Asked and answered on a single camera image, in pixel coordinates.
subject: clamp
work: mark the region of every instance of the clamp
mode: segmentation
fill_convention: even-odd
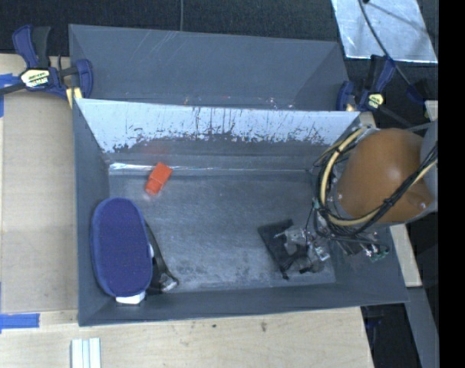
[[[344,81],[338,91],[336,109],[375,111],[384,103],[383,89],[393,78],[396,64],[388,56],[371,56],[371,66],[364,83],[355,86],[354,82]]]
[[[50,27],[34,27],[25,25],[12,35],[16,53],[26,63],[26,70],[18,75],[18,83],[0,88],[0,96],[18,90],[42,91],[67,100],[71,105],[72,89],[64,83],[64,77],[78,74],[79,84],[77,94],[89,97],[93,88],[93,71],[89,60],[76,61],[75,67],[61,69],[60,57],[58,69],[51,67],[47,56],[47,38]]]

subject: gray bin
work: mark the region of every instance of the gray bin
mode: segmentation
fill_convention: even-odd
[[[88,58],[96,78],[93,99],[74,105],[81,326],[407,300],[386,228],[384,260],[330,245],[322,271],[288,281],[257,232],[305,223],[311,164],[358,124],[334,111],[346,78],[335,43],[71,26],[71,58]],[[157,162],[173,175],[149,196]],[[99,288],[89,225],[110,196],[141,208],[179,287],[135,307]]]

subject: blue sponge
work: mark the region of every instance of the blue sponge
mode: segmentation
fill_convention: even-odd
[[[142,213],[129,199],[109,198],[94,210],[91,258],[101,288],[114,297],[142,294],[153,276]]]

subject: black wire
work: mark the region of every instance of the black wire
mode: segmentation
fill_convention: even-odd
[[[384,54],[386,55],[386,57],[390,58],[391,60],[393,60],[393,58],[391,57],[391,55],[388,53],[388,50],[384,47],[381,39],[378,37],[378,35],[376,34],[376,31],[374,30],[374,27],[372,27],[372,23],[371,21],[369,20],[369,17],[368,17],[368,14],[367,12],[365,11],[365,8],[364,8],[364,3],[362,2],[362,0],[357,0],[358,1],[358,4],[361,8],[361,11],[362,11],[362,14],[364,16],[364,19],[366,21],[366,23],[368,24],[368,27],[369,29],[371,30],[371,33],[372,35],[374,36],[374,39],[376,40],[376,42],[379,44],[379,47],[382,49],[382,51],[384,52]],[[403,80],[405,82],[407,82],[407,85],[408,86],[411,86],[411,82],[408,80],[408,78],[404,75],[403,71],[396,65],[396,62],[394,62],[394,67],[396,68],[396,71],[398,71],[398,73],[401,75],[401,77],[403,78]]]
[[[322,180],[321,176],[325,174],[325,170],[328,165],[328,158],[330,158],[329,155],[330,153],[325,155],[325,158],[322,160],[321,169],[318,174],[318,194],[320,193],[320,190],[321,190],[321,180]],[[363,233],[364,231],[366,231],[368,228],[370,228],[384,214],[386,214],[391,209],[391,207],[401,198],[401,196],[413,185],[414,181],[420,175],[420,173],[425,168],[427,168],[432,162],[436,160],[437,160],[437,144],[435,144],[432,150],[427,154],[424,161],[420,164],[417,170],[413,172],[410,176],[408,176],[400,184],[400,186],[397,189],[395,189],[394,193],[384,201],[384,203],[379,207],[376,214],[372,216],[367,222],[365,222],[360,227],[355,228],[353,226],[343,226],[343,225],[335,224],[334,222],[330,220],[330,216],[335,219],[339,219],[339,220],[344,220],[344,219],[340,217],[338,214],[333,213],[327,205],[323,205],[320,203],[320,208],[315,211],[316,214],[313,220],[313,225],[315,227],[316,233],[318,233],[322,237],[335,239],[333,238],[333,236],[329,235],[329,233],[323,232],[322,230],[320,230],[319,225],[318,225],[318,220],[317,220],[317,215],[319,213],[323,217],[323,219],[326,221],[327,229],[331,233],[337,236],[344,236],[344,237],[352,238],[353,239],[352,242],[369,243],[369,241],[361,239],[359,235]]]
[[[180,0],[180,31],[183,31],[183,0]]]

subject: wooden table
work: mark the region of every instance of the wooden table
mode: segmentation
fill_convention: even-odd
[[[0,74],[18,74],[23,69],[19,56],[0,54]],[[68,238],[60,228],[74,221],[68,211],[74,203],[73,170],[68,172],[73,159],[61,158],[61,151],[70,154],[71,141],[67,130],[56,129],[70,115],[63,100],[47,94],[20,91],[5,98],[5,117],[0,119],[0,282],[7,288],[2,296],[11,297],[2,301],[2,308],[7,313],[41,312],[41,316],[39,328],[3,330],[0,367],[68,367],[71,340],[92,337],[101,339],[104,368],[374,366],[357,307],[79,327],[75,238]],[[59,134],[63,141],[56,137]],[[48,135],[53,137],[36,140]],[[38,152],[40,146],[43,156]],[[53,179],[60,181],[53,184]],[[3,187],[4,181],[11,183]],[[30,205],[26,191],[33,189],[38,198],[53,200],[53,205],[45,202],[41,207],[37,201]],[[63,206],[61,197],[66,200]],[[43,230],[35,226],[39,223],[45,225]],[[407,286],[420,286],[406,228],[399,225],[392,232]]]

